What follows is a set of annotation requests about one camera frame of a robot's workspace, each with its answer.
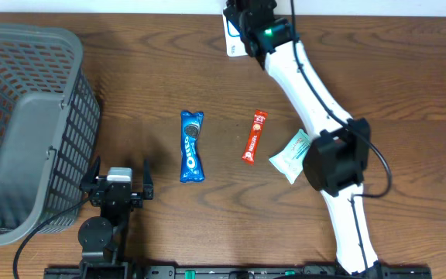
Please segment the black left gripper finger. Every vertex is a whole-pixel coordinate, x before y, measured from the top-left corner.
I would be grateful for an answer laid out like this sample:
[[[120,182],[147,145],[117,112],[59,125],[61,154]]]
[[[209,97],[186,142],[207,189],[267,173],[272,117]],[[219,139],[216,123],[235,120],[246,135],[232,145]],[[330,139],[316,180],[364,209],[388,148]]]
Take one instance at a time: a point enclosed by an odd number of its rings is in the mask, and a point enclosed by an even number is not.
[[[81,179],[81,190],[94,190],[98,187],[98,175],[101,165],[101,158],[96,157],[94,163],[90,166],[87,172]]]
[[[142,195],[144,200],[154,199],[154,183],[150,173],[148,160],[144,160],[144,165],[143,165]]]

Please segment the blue Oreo cookie pack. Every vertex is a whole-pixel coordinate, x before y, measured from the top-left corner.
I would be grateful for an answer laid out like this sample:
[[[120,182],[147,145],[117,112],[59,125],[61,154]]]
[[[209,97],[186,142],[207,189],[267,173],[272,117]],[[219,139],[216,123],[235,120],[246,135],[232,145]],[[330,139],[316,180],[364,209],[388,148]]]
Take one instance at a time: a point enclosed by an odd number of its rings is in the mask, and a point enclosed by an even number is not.
[[[204,120],[203,112],[182,111],[181,117],[181,168],[180,181],[202,182],[205,179],[201,159],[197,153],[197,141]]]

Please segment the red Nescafe coffee stick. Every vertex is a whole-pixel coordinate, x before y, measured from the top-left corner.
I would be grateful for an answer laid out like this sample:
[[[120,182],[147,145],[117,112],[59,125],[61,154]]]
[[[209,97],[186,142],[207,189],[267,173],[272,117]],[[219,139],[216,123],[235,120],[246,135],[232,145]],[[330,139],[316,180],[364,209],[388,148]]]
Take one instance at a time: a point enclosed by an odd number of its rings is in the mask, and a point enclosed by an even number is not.
[[[256,148],[259,145],[259,139],[267,117],[268,113],[261,110],[256,110],[254,113],[249,138],[242,155],[242,160],[247,164],[253,165],[255,163]]]

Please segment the white teal wet wipes pack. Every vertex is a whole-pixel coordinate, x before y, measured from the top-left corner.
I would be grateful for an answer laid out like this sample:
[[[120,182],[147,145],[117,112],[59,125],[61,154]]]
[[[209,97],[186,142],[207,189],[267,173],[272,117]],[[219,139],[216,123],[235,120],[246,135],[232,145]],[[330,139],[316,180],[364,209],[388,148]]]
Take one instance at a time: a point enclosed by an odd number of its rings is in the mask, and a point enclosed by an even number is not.
[[[302,129],[299,129],[282,151],[269,158],[269,162],[281,174],[285,175],[290,184],[294,184],[303,172],[303,161],[309,148],[309,136]]]

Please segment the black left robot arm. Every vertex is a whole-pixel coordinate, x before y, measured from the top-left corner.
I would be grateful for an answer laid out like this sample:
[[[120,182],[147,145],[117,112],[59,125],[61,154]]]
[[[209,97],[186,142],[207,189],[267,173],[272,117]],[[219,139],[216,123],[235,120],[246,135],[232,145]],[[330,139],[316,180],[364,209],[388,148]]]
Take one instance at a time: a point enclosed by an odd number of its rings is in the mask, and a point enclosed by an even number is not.
[[[132,190],[132,169],[112,167],[100,175],[100,164],[97,158],[80,182],[80,189],[94,207],[100,208],[100,215],[87,219],[79,228],[79,278],[141,278],[142,269],[125,257],[125,247],[131,212],[154,198],[149,163],[144,162],[141,192]]]

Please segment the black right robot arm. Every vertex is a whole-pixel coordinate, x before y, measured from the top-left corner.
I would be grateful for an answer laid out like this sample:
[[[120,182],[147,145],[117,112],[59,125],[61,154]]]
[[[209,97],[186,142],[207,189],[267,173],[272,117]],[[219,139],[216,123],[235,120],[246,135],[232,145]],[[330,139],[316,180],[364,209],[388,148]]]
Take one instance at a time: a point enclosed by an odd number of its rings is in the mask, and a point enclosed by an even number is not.
[[[369,124],[335,101],[312,67],[295,23],[275,16],[275,7],[275,1],[228,0],[223,14],[245,52],[284,90],[310,137],[304,174],[328,207],[337,262],[347,274],[365,274],[378,260],[362,203]]]

